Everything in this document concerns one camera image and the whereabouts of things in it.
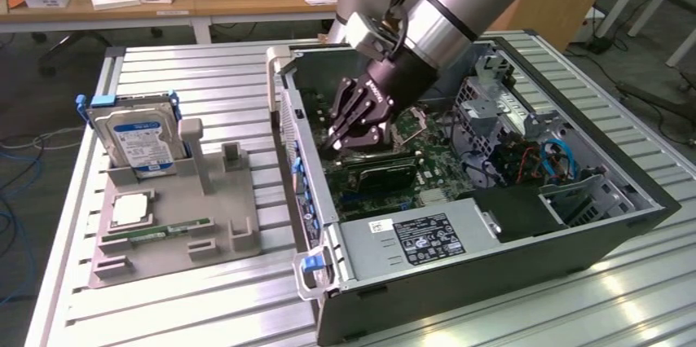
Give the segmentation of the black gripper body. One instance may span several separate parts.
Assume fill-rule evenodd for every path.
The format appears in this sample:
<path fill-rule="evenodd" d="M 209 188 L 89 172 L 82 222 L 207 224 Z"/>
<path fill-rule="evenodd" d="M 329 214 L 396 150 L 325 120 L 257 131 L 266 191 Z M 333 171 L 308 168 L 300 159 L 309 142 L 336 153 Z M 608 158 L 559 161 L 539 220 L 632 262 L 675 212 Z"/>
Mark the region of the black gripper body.
<path fill-rule="evenodd" d="M 398 51 L 381 61 L 372 59 L 358 80 L 374 97 L 382 99 L 381 104 L 389 106 L 389 119 L 394 119 L 418 101 L 439 77 L 439 70 L 413 51 Z"/>

